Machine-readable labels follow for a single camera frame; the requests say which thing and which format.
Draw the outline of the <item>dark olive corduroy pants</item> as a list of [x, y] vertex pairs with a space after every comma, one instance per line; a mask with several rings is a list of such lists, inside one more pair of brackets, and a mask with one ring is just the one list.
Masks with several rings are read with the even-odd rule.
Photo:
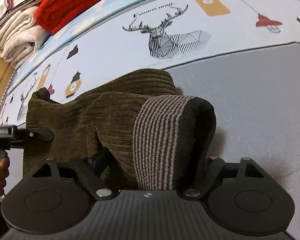
[[172, 190], [202, 175], [216, 115], [208, 101], [178, 94], [168, 72], [140, 69], [64, 104], [35, 91], [26, 127], [54, 139], [25, 147], [23, 174], [48, 157], [83, 158], [111, 187]]

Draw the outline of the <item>printed white grey bed sheet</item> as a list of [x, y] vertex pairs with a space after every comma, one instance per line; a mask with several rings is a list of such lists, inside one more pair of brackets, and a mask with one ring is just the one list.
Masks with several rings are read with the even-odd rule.
[[251, 157], [291, 194], [300, 239], [300, 0], [145, 0], [102, 20], [28, 75], [17, 71], [0, 124], [23, 125], [39, 86], [53, 100], [141, 68], [168, 71], [217, 116], [209, 155]]

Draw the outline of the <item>blue white patterned folded blanket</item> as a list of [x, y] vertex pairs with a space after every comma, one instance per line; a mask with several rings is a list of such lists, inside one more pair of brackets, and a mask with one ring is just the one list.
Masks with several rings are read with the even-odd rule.
[[44, 60], [57, 52], [74, 38], [89, 30], [102, 20], [145, 0], [102, 0], [77, 16], [55, 35], [51, 36], [23, 65], [17, 70], [18, 75], [28, 75]]

